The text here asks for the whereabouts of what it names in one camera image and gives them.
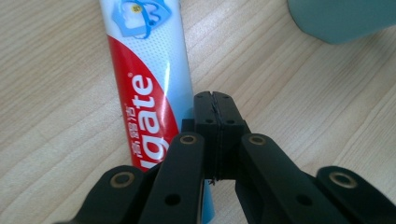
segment wooden table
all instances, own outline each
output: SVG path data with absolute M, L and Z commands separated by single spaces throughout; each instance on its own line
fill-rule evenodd
M 329 45 L 286 1 L 181 1 L 194 92 L 222 91 L 305 172 L 339 165 L 396 202 L 396 28 Z M 131 164 L 97 0 L 0 3 L 0 223 L 74 216 Z M 243 223 L 233 182 L 214 223 Z

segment red label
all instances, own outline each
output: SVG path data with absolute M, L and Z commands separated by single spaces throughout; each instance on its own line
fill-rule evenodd
M 147 171 L 162 161 L 178 134 L 172 108 L 156 77 L 126 46 L 108 37 L 134 166 Z

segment colgate toothpaste tube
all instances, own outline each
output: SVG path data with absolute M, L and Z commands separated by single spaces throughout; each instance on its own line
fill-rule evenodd
M 100 3 L 132 163 L 147 171 L 164 159 L 181 121 L 192 118 L 193 94 L 179 1 Z M 213 211 L 206 210 L 211 217 Z

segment blue object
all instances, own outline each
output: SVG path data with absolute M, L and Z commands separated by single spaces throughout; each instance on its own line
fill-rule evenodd
M 112 19 L 124 37 L 145 39 L 171 15 L 163 0 L 121 0 L 114 7 Z
M 215 208 L 213 207 L 212 193 L 210 187 L 205 180 L 204 183 L 204 199 L 203 199 L 203 211 L 202 211 L 202 223 L 209 223 L 215 216 Z
M 305 33 L 331 44 L 373 34 L 396 24 L 396 0 L 288 0 Z

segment screw hole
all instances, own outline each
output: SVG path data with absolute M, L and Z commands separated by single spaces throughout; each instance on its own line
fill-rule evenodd
M 265 139 L 261 136 L 250 136 L 248 141 L 259 146 L 265 145 Z
M 304 194 L 297 195 L 296 199 L 297 199 L 298 203 L 300 203 L 300 204 L 302 204 L 304 206 L 311 206 L 312 205 L 312 200 L 308 196 L 306 196 Z
M 110 185 L 115 189 L 126 188 L 131 185 L 132 182 L 134 182 L 134 174 L 131 172 L 120 172 L 113 175 L 110 179 Z
M 169 206 L 175 206 L 180 203 L 181 199 L 178 194 L 169 194 L 165 197 L 165 203 Z
M 329 178 L 334 184 L 346 189 L 354 189 L 358 186 L 354 178 L 341 172 L 332 172 L 329 174 Z
M 193 135 L 184 135 L 180 138 L 182 144 L 194 144 L 197 141 L 196 137 Z

